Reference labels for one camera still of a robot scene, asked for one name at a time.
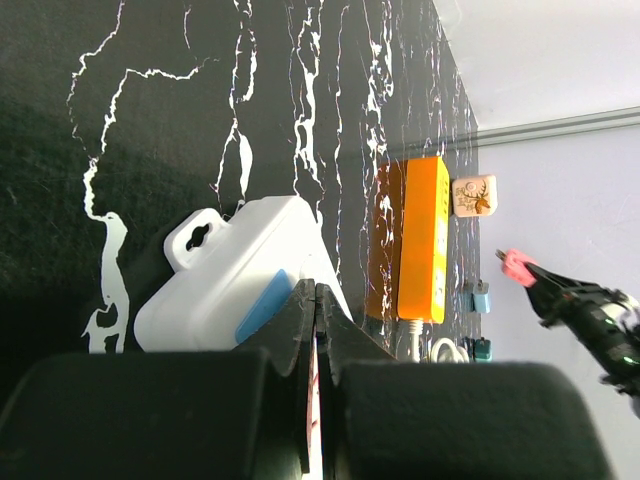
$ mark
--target black marble tabletop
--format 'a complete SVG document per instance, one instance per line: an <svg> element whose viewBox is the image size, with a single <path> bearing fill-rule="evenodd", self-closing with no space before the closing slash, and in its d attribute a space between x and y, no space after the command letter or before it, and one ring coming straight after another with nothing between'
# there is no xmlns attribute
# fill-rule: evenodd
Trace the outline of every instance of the black marble tabletop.
<svg viewBox="0 0 640 480"><path fill-rule="evenodd" d="M135 348L132 319L171 275L164 235L268 195L309 202L367 324L378 170L442 153L452 178L477 173L430 1L23 0L0 38L5 377ZM447 321L426 340L478 333L462 294L478 242L477 219L451 218Z"/></svg>

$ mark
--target white wall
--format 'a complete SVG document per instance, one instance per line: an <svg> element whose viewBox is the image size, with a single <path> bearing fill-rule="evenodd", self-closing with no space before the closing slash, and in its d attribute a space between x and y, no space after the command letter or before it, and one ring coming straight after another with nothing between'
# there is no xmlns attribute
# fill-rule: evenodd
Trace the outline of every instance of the white wall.
<svg viewBox="0 0 640 480"><path fill-rule="evenodd" d="M480 130L640 106L640 1L434 1Z"/></svg>
<svg viewBox="0 0 640 480"><path fill-rule="evenodd" d="M620 288L640 299L640 127L484 147L480 173L497 176L499 205L480 221L481 272L492 312L482 334L495 360L559 367L585 397L621 480L638 478L640 419L567 329L538 325L522 287L500 272L496 249Z"/></svg>

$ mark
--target yellow power strip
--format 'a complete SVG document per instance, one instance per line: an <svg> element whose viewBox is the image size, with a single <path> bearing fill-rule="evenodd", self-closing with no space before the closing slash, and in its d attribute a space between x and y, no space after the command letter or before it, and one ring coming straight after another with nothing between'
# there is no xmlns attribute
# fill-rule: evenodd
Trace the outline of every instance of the yellow power strip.
<svg viewBox="0 0 640 480"><path fill-rule="evenodd" d="M409 160L398 285L404 320L444 322L449 182L441 157Z"/></svg>

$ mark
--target deer print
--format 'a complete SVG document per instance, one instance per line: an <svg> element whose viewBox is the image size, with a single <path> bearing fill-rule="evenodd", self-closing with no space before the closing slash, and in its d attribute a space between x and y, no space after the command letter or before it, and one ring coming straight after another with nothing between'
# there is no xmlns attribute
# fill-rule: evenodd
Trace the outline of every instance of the deer print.
<svg viewBox="0 0 640 480"><path fill-rule="evenodd" d="M475 201L474 208L476 209L476 213L478 215L482 213L483 208L489 208L489 209L491 208L487 200L487 195L488 195L487 182L485 182L484 180L482 181L482 190L480 191L480 193L477 193L475 195L469 195L466 191L463 191L462 194L465 197L471 198L472 200Z"/></svg>

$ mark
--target handle hole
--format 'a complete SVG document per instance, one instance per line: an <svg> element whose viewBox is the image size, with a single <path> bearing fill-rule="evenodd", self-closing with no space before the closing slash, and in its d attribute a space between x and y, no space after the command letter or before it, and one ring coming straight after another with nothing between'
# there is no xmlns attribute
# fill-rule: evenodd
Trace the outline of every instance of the handle hole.
<svg viewBox="0 0 640 480"><path fill-rule="evenodd" d="M211 224L207 223L206 225L202 225L200 227L196 227L191 232L191 238L185 245L187 248L187 252L190 252L194 248L201 247L204 243L204 239L207 237L207 234L211 231Z"/></svg>

